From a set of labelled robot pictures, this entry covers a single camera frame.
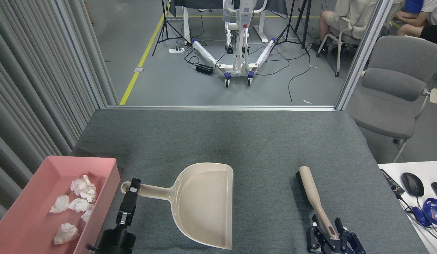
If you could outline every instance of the computer mouse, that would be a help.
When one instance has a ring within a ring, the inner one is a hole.
[[[412,173],[403,173],[401,175],[403,185],[405,190],[411,196],[423,196],[424,195],[424,185],[422,181]]]

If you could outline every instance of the dark tablecloth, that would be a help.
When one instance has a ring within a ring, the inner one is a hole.
[[[135,254],[306,254],[313,212],[295,179],[302,165],[330,220],[340,217],[368,254],[427,253],[344,111],[97,110],[72,155],[114,157],[122,182],[161,187],[198,162],[234,169],[232,250],[192,241],[168,201],[139,198],[128,228]],[[101,232],[115,228],[123,196],[117,190]]]

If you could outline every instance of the white chair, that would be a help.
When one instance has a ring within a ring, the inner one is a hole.
[[[361,39],[364,37],[365,31],[367,29],[367,24],[372,17],[372,13],[374,12],[376,1],[371,2],[367,5],[364,12],[358,19],[358,21],[349,20],[346,17],[341,17],[341,19],[347,22],[347,27],[341,31],[330,27],[330,33],[325,36],[323,39],[320,48],[317,52],[320,52],[323,48],[324,43],[328,38],[333,39],[338,44],[338,64],[336,67],[336,72],[334,73],[335,77],[339,77],[339,70],[341,67],[341,47],[343,44],[347,45],[347,48],[350,45],[359,45],[361,43]],[[391,6],[391,10],[389,11],[388,16],[386,17],[386,21],[383,24],[383,27],[386,29],[390,29],[392,27],[391,20],[395,16],[395,14],[405,5],[405,0],[394,0],[394,3]]]

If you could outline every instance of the chair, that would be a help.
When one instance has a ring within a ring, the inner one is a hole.
[[[339,70],[341,67],[341,47],[343,44],[347,45],[347,51],[350,45],[359,45],[361,43],[361,39],[364,37],[365,31],[367,29],[367,24],[372,17],[372,13],[374,12],[376,1],[371,2],[367,5],[364,12],[361,14],[358,21],[356,21],[353,25],[354,21],[349,20],[346,17],[341,17],[342,20],[347,22],[347,28],[338,31],[337,29],[330,27],[330,33],[328,33],[323,39],[318,52],[322,50],[324,43],[328,38],[333,39],[338,44],[338,64],[336,66],[336,72],[334,73],[335,77],[339,77]],[[405,5],[405,0],[394,0],[394,3],[391,6],[391,10],[389,10],[389,14],[386,17],[386,21],[383,24],[383,27],[386,29],[390,29],[392,27],[391,20],[395,16],[395,14]]]
[[[430,89],[436,74],[437,44],[389,35],[376,42],[362,73],[362,87],[353,92],[346,112],[358,126],[402,141],[393,163],[412,137],[427,101],[437,103],[437,89]],[[412,105],[421,95],[425,99],[418,110]]]

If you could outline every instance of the brush bristles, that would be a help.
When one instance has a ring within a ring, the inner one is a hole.
[[[306,194],[306,190],[304,189],[303,181],[302,181],[302,176],[300,175],[300,172],[297,172],[295,174],[295,177],[297,178],[298,186],[299,186],[299,189],[300,189],[300,193],[302,194],[302,198],[303,198],[304,204],[306,205],[306,207],[308,209],[311,209],[311,210],[314,209],[312,204],[311,204],[311,202],[309,202],[308,196]]]

